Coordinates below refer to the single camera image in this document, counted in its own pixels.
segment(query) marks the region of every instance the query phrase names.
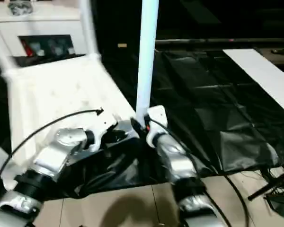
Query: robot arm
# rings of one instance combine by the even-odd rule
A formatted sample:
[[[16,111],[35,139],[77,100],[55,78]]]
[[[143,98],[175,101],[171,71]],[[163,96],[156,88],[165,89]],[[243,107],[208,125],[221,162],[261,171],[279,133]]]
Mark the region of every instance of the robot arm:
[[[95,144],[92,131],[60,129],[28,170],[17,176],[15,189],[0,199],[0,227],[31,227],[53,184],[64,168]]]
[[[186,150],[162,126],[152,120],[167,127],[163,106],[155,106],[148,110],[146,122],[149,124],[149,132],[146,141],[149,146],[156,148],[167,170],[181,224],[186,227],[225,226],[218,218],[219,212],[206,196],[206,187],[198,177],[194,163]]]

